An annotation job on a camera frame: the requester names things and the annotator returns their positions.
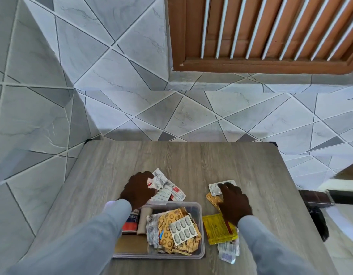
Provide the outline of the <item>person's right hand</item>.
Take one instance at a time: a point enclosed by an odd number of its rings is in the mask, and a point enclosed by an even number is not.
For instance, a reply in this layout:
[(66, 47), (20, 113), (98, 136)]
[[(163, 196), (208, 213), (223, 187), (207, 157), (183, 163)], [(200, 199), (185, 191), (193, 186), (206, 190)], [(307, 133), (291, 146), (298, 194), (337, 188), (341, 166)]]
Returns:
[(223, 198), (220, 209), (224, 219), (235, 226), (238, 226), (243, 217), (253, 215), (249, 199), (242, 190), (241, 195), (237, 198)]

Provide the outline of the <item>person's left hand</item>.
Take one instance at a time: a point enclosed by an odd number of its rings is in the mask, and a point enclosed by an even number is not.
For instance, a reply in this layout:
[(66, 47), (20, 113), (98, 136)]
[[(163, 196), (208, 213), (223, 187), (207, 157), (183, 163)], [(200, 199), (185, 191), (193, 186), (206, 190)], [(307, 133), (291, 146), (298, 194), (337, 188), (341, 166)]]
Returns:
[(134, 175), (128, 180), (124, 186), (123, 191), (120, 193), (119, 199), (128, 201), (131, 205), (132, 211), (144, 206), (149, 199), (156, 195), (157, 190), (145, 186), (137, 185), (134, 181)]

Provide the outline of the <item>silver small pill blister pack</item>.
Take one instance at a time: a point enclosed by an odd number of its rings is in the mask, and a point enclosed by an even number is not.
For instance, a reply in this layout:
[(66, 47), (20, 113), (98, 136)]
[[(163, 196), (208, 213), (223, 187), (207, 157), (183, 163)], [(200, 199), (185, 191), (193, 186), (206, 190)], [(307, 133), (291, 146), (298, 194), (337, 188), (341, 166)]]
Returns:
[(237, 186), (234, 180), (226, 180), (226, 181), (221, 181), (218, 183), (213, 183), (213, 184), (209, 184), (208, 188), (210, 190), (210, 194), (211, 196), (215, 197), (218, 195), (222, 195), (221, 189), (219, 188), (219, 184), (226, 184), (226, 183), (230, 183), (234, 186)]

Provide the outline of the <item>white silver medicine strip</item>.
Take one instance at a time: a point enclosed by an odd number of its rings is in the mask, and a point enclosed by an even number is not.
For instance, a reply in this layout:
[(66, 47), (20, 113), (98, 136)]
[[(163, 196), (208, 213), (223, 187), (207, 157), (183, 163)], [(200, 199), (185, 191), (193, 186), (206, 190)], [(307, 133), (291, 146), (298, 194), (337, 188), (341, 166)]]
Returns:
[(154, 177), (152, 179), (147, 179), (147, 187), (151, 189), (156, 189), (159, 191), (164, 186), (169, 186), (174, 188), (176, 185), (172, 183), (166, 176), (161, 172), (159, 168), (157, 168), (153, 173)]

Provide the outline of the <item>person's right forearm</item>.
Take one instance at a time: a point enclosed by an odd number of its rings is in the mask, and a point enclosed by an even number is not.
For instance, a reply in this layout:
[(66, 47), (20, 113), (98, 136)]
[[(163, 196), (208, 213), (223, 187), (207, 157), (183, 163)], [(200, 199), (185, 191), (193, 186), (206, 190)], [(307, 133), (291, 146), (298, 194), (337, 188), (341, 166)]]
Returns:
[(308, 262), (285, 246), (257, 217), (245, 216), (238, 222), (257, 266), (257, 275), (320, 275)]

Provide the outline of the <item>orange blister pack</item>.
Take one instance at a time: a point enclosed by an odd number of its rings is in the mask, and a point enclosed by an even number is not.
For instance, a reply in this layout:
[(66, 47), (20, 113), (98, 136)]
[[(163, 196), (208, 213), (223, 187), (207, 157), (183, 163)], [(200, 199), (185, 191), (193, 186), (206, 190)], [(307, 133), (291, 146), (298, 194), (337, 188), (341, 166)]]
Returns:
[(223, 203), (223, 199), (221, 199), (219, 195), (212, 196), (211, 193), (206, 194), (206, 198), (213, 205), (213, 207), (221, 213), (220, 204)]

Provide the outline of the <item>white round pill blister pack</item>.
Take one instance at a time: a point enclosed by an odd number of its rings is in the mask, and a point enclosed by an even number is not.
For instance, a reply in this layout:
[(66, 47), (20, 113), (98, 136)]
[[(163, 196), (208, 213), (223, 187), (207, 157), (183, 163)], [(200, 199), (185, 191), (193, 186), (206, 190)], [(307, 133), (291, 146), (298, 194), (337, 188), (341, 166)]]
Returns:
[(165, 185), (163, 188), (158, 190), (156, 192), (156, 195), (154, 195), (147, 203), (153, 204), (153, 205), (164, 205), (166, 202), (168, 202), (170, 196), (172, 193), (172, 187)]

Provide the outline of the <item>beige bandage roll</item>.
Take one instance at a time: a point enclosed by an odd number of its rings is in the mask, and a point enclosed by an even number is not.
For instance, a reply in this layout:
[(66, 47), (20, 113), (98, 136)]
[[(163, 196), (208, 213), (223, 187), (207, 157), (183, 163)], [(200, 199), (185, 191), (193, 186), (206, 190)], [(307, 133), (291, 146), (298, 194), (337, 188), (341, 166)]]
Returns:
[(152, 215), (153, 209), (150, 207), (142, 207), (139, 210), (139, 220), (137, 227), (137, 235), (145, 235), (147, 232), (147, 216)]

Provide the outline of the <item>clear plastic container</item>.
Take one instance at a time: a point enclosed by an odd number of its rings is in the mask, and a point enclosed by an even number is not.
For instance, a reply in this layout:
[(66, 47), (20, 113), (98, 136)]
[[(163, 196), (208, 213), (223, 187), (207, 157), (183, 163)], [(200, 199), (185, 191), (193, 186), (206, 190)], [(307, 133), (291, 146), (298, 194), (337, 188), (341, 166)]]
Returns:
[(137, 234), (122, 235), (115, 246), (113, 259), (152, 259), (152, 260), (188, 260), (201, 259), (205, 254), (205, 243), (203, 236), (202, 207), (196, 202), (166, 202), (164, 205), (153, 205), (147, 203), (143, 207), (153, 209), (152, 214), (158, 214), (185, 207), (192, 215), (202, 234), (202, 243), (197, 252), (192, 256), (167, 254), (161, 249), (154, 249), (148, 245), (147, 236)]

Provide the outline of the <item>red blue adhesive tape box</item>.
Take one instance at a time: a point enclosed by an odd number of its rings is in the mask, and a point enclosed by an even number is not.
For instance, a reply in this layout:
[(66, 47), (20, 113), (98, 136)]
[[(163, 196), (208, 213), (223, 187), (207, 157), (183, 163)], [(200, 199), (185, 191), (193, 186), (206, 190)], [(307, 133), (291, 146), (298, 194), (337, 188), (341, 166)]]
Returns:
[(124, 223), (122, 227), (122, 234), (123, 235), (136, 234), (138, 230), (138, 224), (139, 224), (139, 210), (135, 209), (134, 211), (131, 212), (128, 219)]

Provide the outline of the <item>crumpled silver sachet strip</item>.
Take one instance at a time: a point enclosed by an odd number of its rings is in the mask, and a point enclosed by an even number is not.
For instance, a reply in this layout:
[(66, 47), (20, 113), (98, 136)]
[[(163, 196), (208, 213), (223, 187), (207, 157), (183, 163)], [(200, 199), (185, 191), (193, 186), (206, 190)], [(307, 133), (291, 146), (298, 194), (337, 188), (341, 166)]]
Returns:
[(152, 214), (147, 216), (146, 223), (146, 236), (149, 246), (152, 246), (154, 249), (159, 249), (159, 218), (160, 215)]

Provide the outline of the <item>silver large pill blister pack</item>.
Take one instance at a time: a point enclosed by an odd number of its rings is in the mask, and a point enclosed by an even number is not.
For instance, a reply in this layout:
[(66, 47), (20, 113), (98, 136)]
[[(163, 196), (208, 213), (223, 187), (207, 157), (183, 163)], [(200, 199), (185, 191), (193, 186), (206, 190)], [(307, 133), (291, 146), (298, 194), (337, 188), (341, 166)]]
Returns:
[(198, 227), (195, 226), (189, 214), (185, 217), (174, 217), (168, 220), (168, 228), (170, 231), (169, 236), (172, 237), (175, 247), (199, 236)]

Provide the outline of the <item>silver purple blister pack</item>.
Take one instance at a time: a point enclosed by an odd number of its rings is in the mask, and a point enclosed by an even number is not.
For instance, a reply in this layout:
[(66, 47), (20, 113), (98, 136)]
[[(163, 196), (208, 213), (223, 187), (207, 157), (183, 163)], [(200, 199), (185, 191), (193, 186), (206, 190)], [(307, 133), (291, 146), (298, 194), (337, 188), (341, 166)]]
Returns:
[(224, 262), (234, 264), (236, 257), (240, 255), (240, 239), (217, 244), (218, 258)]

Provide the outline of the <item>dark brown block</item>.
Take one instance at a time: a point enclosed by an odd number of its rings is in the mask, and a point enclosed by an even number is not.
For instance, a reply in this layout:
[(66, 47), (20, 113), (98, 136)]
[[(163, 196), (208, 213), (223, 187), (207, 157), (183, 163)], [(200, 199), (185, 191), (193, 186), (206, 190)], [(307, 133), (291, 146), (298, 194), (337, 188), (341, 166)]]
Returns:
[(298, 190), (304, 203), (310, 206), (318, 206), (326, 208), (335, 205), (334, 200), (327, 192), (311, 191), (311, 190)]

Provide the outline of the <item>brown wooden louvered shutter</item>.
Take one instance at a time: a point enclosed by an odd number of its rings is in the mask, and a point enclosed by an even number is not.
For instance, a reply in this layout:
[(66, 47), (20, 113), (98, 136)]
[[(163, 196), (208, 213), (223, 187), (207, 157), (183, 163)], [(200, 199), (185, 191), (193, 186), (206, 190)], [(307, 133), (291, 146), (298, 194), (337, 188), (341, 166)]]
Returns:
[(168, 0), (175, 71), (353, 72), (353, 0)]

